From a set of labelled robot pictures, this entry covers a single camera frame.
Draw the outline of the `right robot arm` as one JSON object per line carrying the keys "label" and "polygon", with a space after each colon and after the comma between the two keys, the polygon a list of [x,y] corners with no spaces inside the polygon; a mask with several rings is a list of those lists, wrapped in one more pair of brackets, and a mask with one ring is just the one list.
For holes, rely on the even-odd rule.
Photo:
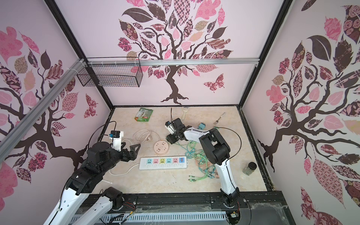
{"label": "right robot arm", "polygon": [[192,126],[185,126],[179,118],[174,121],[167,121],[165,127],[170,132],[166,136],[166,140],[170,144],[179,140],[194,141],[201,144],[206,158],[218,172],[221,184],[220,191],[225,206],[229,208],[235,206],[240,197],[240,191],[231,172],[230,147],[220,132],[215,128],[205,131]]}

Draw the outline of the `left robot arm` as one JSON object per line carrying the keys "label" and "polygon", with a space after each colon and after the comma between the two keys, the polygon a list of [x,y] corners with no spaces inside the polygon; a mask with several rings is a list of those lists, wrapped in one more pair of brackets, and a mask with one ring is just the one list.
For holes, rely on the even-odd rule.
{"label": "left robot arm", "polygon": [[128,162],[137,158],[141,144],[125,148],[112,147],[108,142],[98,142],[88,149],[88,157],[67,180],[59,202],[45,221],[45,225],[67,225],[83,202],[90,196],[95,187],[103,180],[103,176],[117,163]]}

